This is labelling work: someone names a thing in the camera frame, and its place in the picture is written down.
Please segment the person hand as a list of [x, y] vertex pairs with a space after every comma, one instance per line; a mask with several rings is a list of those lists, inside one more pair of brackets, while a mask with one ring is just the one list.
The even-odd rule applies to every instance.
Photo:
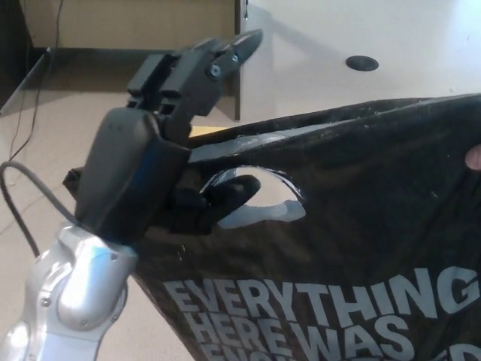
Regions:
[[481, 145], [472, 147], [464, 158], [466, 166], [474, 171], [481, 171]]

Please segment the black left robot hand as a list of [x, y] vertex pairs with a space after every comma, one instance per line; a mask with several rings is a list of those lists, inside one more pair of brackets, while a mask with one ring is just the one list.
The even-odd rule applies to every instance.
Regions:
[[192, 120], [212, 111], [223, 80], [262, 40], [255, 29], [144, 60], [126, 106], [107, 112], [82, 169], [74, 216], [85, 229], [119, 244], [145, 233], [190, 158]]

